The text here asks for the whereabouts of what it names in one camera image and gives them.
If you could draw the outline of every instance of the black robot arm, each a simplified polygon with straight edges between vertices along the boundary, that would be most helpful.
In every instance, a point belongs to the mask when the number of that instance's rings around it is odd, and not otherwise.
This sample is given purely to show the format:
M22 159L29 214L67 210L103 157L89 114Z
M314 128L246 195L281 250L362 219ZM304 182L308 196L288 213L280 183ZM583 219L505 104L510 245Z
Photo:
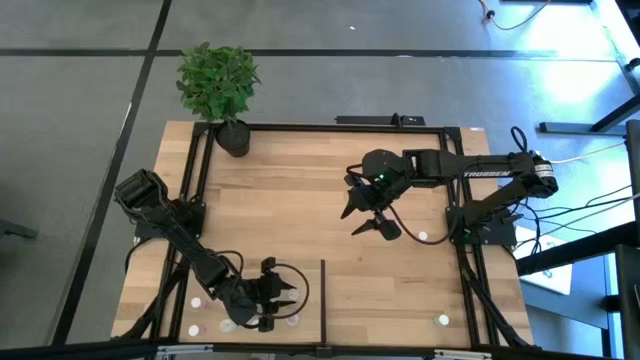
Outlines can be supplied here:
M362 167L362 173L353 169ZM400 236L393 220L383 211L410 187L435 188L459 178L513 178L508 185L483 200L471 200L455 211L453 234L484 226L488 217L527 197L546 198L558 191L551 163L535 153L459 156L447 151L405 150L398 156L387 150L367 153L362 164L347 168L345 181L351 186L349 201L342 213L347 217L355 209L372 211L374 219L354 231L379 230L387 240Z
M169 200L167 186L160 177L148 170L140 170L116 186L115 200L127 216L138 223L151 225L164 236L190 263L196 280L212 299L221 300L236 324L257 327L261 332L271 331L275 319L284 319L298 313L309 298L308 281L297 269L286 264L277 264L275 258L268 257L261 264L258 279L243 279L242 255L235 251L216 252L206 249L187 231L187 225L195 218L189 204L181 199ZM223 253L234 253L240 257L240 269ZM292 305L293 301L275 300L282 290L294 289L282 281L273 271L277 266L289 267L296 271L307 286L305 299L298 309L288 315L275 315L281 307ZM247 325L254 316L259 316L258 325Z

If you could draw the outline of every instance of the wooden table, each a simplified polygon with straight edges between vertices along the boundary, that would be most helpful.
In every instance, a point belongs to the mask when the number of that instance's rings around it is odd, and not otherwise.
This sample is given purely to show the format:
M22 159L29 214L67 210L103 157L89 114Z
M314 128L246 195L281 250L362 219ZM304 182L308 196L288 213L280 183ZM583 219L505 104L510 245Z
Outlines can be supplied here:
M178 195L192 128L191 122L175 121L165 128L155 171L169 187L169 198ZM465 154L489 153L482 129L461 132ZM356 211L340 220L347 201L346 166L360 163L365 153L377 148L398 154L402 149L439 149L437 136L291 131L254 131L251 136L251 151L243 158L232 158L215 145L200 240L217 251L241 252L246 260L245 278L256 276L260 261L268 256L300 268L311 283L309 304L295 327L276 321L276 329L270 333L247 329L222 333L219 323L227 318L222 306L216 302L192 309L190 299L206 295L195 281L189 281L181 342L320 342L320 260L324 259L329 344L470 346L453 246L424 246L406 235L388 242L373 231L352 237L350 233L370 214ZM198 157L202 157L202 146ZM474 198L481 199L497 185L495 180L476 179L471 188ZM447 202L445 187L412 188L394 205L409 229L426 231L429 239L438 239L446 232ZM128 330L155 296L166 249L166 241L152 241L133 255L113 335ZM484 256L494 302L520 336L531 342L513 259L493 246L484 247ZM304 286L293 272L278 271L304 295ZM168 304L165 314L171 309ZM284 308L281 313L289 311ZM451 319L447 327L438 327L433 321L442 312ZM477 299L476 314L486 343ZM162 334L167 332L169 319L165 315ZM186 331L190 325L203 326L206 332L190 337Z

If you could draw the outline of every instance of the floor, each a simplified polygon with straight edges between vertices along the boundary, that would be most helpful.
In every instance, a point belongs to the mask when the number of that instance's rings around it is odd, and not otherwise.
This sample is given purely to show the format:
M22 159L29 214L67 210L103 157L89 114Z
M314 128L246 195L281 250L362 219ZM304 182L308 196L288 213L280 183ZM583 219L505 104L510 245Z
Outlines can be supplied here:
M503 24L538 6L487 2ZM147 49L161 6L160 0L5 0L0 50ZM399 112L422 115L434 126L483 127L493 153L515 150L508 131L518 125L531 148L563 159L621 141L536 130L542 121L594 122L633 95L616 58L635 56L637 49L616 40L617 54L610 36L628 34L612 24L615 9L606 0L591 7L552 4L509 32L483 23L475 0L181 0L169 10L159 49L210 41L250 49L338 50L257 56L263 85L243 115L248 122L333 123L337 115ZM341 49L472 51L390 57ZM143 56L117 52L9 53L0 51L0 218L37 228L40 235L0 242L0 348L50 340L143 67ZM153 167L167 120L195 120L175 89L180 62L153 58L121 179ZM532 200L532 207L582 205L627 185L626 156L618 147L557 166L561 191ZM631 208L622 206L579 225L598 231L631 219ZM575 240L583 234L563 229L556 235ZM131 240L132 226L110 206L70 341L108 339ZM599 355L599 330L533 308L529 316L538 345ZM590 345L575 343L587 337L594 339Z

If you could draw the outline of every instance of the black plant pot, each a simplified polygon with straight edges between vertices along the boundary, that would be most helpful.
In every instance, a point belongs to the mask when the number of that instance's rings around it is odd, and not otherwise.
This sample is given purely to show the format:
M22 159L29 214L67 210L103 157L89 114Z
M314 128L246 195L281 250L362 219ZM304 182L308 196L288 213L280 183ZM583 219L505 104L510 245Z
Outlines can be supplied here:
M242 120L238 120L234 124L225 121L216 132L216 140L231 156L242 157L249 152L251 132Z

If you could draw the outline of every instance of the green leaves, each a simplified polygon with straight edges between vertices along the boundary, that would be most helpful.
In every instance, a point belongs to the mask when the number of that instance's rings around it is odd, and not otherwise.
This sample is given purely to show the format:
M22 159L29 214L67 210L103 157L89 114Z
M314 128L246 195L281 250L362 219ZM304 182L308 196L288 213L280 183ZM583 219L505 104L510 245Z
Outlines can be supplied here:
M209 49L202 43L183 51L184 63L178 68L181 81L176 87L185 108L207 121L237 121L236 114L248 111L253 84L260 83L253 56L241 48Z

